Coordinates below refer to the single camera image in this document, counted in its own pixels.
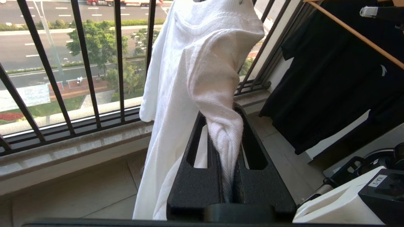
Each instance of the black metal railing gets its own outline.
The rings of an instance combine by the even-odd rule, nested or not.
[[[268,13],[274,4],[275,0],[269,0],[265,11],[263,12],[261,21],[265,21]],[[56,101],[60,107],[60,110],[63,114],[63,118],[65,120],[64,123],[50,125],[46,127],[39,128],[37,123],[35,122],[32,114],[29,112],[26,104],[22,100],[21,96],[18,94],[15,86],[10,80],[10,77],[7,75],[7,72],[4,70],[3,66],[0,63],[0,79],[4,83],[6,89],[10,93],[14,102],[17,104],[18,108],[25,116],[27,122],[31,126],[32,130],[19,132],[10,135],[0,135],[0,156],[6,156],[9,154],[17,153],[19,151],[31,149],[34,147],[39,147],[42,145],[47,145],[50,143],[63,141],[66,139],[71,139],[74,137],[78,137],[81,135],[94,133],[100,130],[105,130],[109,128],[113,128],[116,126],[120,126],[123,124],[128,124],[132,122],[140,121],[139,119],[139,106],[134,106],[130,108],[125,108],[124,105],[124,81],[123,81],[123,57],[122,57],[122,29],[121,29],[121,7],[120,0],[114,0],[114,18],[115,18],[115,32],[116,32],[116,47],[117,47],[117,66],[118,66],[118,79],[119,79],[119,101],[120,101],[120,109],[116,111],[111,111],[107,113],[99,113],[94,83],[91,75],[90,69],[90,61],[87,52],[86,39],[84,35],[83,24],[81,20],[80,10],[79,10],[79,2],[78,0],[71,0],[74,22],[76,23],[76,31],[78,34],[78,40],[80,43],[80,49],[83,57],[83,64],[85,68],[86,77],[88,80],[88,87],[90,90],[91,103],[94,109],[94,115],[91,117],[71,120],[69,114],[67,112],[66,106],[62,99],[61,92],[59,90],[58,84],[56,82],[55,76],[52,71],[52,67],[48,61],[48,57],[45,53],[45,49],[42,45],[40,36],[38,34],[35,23],[32,19],[31,13],[29,11],[29,7],[27,5],[26,0],[18,0],[18,5],[24,17],[26,26],[31,34],[32,40],[35,44],[35,48],[39,54],[41,62],[44,66],[44,70],[49,79],[52,90],[55,94]],[[258,59],[262,56],[263,50],[268,43],[271,35],[279,23],[280,18],[285,12],[290,0],[286,0],[282,9],[274,24],[272,29],[269,31],[265,41],[260,48],[257,57],[253,61],[250,69],[248,70],[247,75],[244,80],[239,84],[235,95],[242,95],[244,93],[266,89],[262,83],[263,80],[259,80],[261,76],[257,76],[254,80],[249,80],[251,76],[252,69],[256,66]],[[146,72],[149,69],[150,60],[152,57],[152,40],[154,35],[154,17],[156,12],[156,0],[150,0],[149,4],[149,21],[148,21],[148,29],[147,29],[147,47],[146,47]]]

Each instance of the red truck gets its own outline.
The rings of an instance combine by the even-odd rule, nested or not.
[[[121,4],[127,6],[149,6],[149,0],[121,0]],[[163,0],[158,0],[157,4],[162,4]],[[87,5],[92,6],[113,6],[114,0],[87,0]]]

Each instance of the wooden pole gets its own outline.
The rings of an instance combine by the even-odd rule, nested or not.
[[[316,9],[320,10],[322,13],[327,15],[329,18],[331,18],[333,21],[337,22],[339,25],[344,27],[346,30],[351,32],[353,35],[356,37],[360,38],[363,42],[371,46],[373,49],[375,49],[377,52],[381,53],[383,56],[394,62],[398,67],[404,69],[404,63],[399,61],[397,58],[393,57],[391,54],[387,53],[387,51],[383,50],[379,46],[377,46],[374,42],[370,41],[368,38],[365,36],[361,35],[359,32],[357,32],[355,29],[351,28],[349,25],[338,19],[336,16],[332,15],[330,12],[319,6],[317,3],[314,3],[313,0],[304,0],[304,1],[311,1],[308,2],[310,5],[314,6]]]

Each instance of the red flowers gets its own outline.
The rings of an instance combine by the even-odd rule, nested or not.
[[[22,113],[0,113],[0,120],[14,121],[24,117]]]

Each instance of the marble ledge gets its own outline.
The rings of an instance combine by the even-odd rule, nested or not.
[[[153,122],[135,122],[0,157],[0,182],[150,136]]]

